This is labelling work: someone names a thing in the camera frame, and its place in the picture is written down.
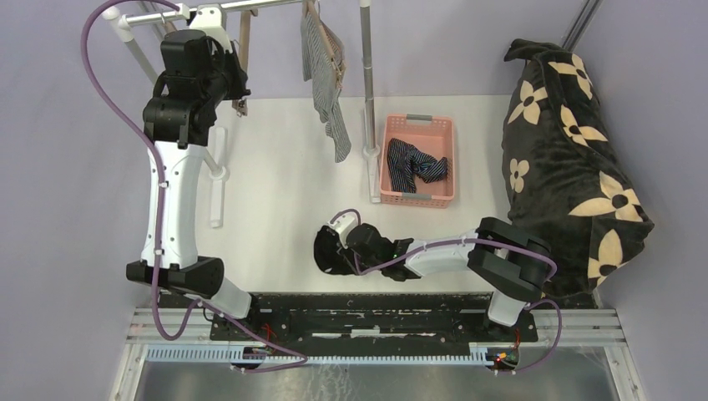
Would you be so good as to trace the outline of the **wooden clip hanger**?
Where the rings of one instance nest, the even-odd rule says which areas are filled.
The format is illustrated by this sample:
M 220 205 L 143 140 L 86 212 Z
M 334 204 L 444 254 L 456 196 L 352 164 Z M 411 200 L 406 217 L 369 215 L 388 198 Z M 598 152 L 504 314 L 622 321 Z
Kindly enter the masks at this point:
M 346 72 L 344 47 L 341 40 L 321 20 L 316 1 L 302 2 L 302 15 L 300 23 L 301 56 L 303 79 L 308 81 L 313 78 L 314 67 L 313 47 L 325 54 L 325 60 L 332 67 L 335 74 L 335 84 L 338 89 L 343 89 L 343 79 Z
M 245 72 L 248 69 L 250 57 L 251 19 L 257 17 L 258 14 L 259 12 L 257 9 L 249 9 L 240 13 L 239 39 L 237 41 L 238 57 L 240 60 L 240 66 Z M 233 100 L 232 108 L 236 111 L 239 117 L 246 117 L 246 115 L 248 115 L 247 97 L 245 96 L 239 100 Z
M 176 27 L 172 22 L 161 22 L 155 25 L 156 32 L 163 38 L 167 33 L 176 31 Z

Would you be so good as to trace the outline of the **black underwear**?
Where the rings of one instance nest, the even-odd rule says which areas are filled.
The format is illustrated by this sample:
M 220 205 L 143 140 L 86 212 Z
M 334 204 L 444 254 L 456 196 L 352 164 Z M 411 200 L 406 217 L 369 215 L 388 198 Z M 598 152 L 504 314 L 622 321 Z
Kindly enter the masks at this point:
M 355 274 L 335 274 L 336 264 L 336 238 L 335 232 L 328 226 L 322 226 L 317 232 L 313 245 L 314 260 L 317 267 L 324 273 L 334 276 L 348 276 Z

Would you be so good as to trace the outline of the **grey striped boxer shorts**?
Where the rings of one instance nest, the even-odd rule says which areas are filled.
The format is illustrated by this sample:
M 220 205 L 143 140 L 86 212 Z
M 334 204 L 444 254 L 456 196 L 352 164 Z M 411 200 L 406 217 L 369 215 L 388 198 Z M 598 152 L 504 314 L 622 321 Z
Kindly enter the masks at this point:
M 341 112 L 339 97 L 341 89 L 335 84 L 335 74 L 325 60 L 325 54 L 319 45 L 313 47 L 313 78 L 308 80 L 312 86 L 312 99 L 320 121 L 325 125 L 325 134 L 334 144 L 334 161 L 343 162 L 351 151 L 351 141 Z

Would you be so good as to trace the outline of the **navy striped underwear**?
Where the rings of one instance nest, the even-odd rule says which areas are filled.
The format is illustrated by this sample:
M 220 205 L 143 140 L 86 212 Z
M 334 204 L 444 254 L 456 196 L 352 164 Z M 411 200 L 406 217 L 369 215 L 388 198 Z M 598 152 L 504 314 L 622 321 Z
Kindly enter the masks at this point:
M 416 146 L 400 139 L 391 139 L 387 147 L 387 167 L 392 191 L 416 193 L 416 178 L 426 184 L 446 180 L 448 159 L 420 151 Z

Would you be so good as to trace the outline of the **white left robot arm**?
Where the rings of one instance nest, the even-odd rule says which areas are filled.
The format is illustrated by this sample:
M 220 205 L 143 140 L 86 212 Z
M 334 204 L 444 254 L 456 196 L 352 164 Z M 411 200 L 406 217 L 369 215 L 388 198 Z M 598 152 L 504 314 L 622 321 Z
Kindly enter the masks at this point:
M 148 235 L 140 259 L 126 266 L 126 277 L 205 299 L 231 315 L 233 332 L 250 340 L 263 326 L 262 316 L 251 310 L 253 296 L 226 278 L 220 258 L 199 255 L 195 239 L 198 182 L 216 108 L 247 95 L 247 77 L 233 50 L 201 30 L 167 34 L 160 52 L 164 71 L 143 110 L 151 145 Z

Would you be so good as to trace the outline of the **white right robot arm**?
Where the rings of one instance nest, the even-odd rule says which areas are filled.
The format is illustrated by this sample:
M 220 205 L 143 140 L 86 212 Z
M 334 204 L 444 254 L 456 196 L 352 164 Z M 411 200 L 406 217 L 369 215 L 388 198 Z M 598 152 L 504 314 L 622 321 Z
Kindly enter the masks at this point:
M 397 282 L 438 273 L 472 272 L 493 287 L 483 331 L 504 340 L 515 331 L 522 311 L 542 297 L 556 273 L 545 241 L 494 217 L 478 228 L 437 240 L 390 240 L 348 211 L 331 218 L 314 244 L 318 268 L 330 275 L 379 272 Z

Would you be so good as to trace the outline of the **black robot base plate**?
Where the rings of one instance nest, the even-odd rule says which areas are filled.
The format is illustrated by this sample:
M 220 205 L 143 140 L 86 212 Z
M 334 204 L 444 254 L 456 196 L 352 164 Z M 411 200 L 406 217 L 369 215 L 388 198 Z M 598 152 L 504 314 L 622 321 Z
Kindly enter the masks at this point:
M 535 343 L 534 317 L 513 327 L 491 322 L 491 296 L 473 293 L 258 293 L 246 326 L 314 357 L 464 356 L 470 343 Z

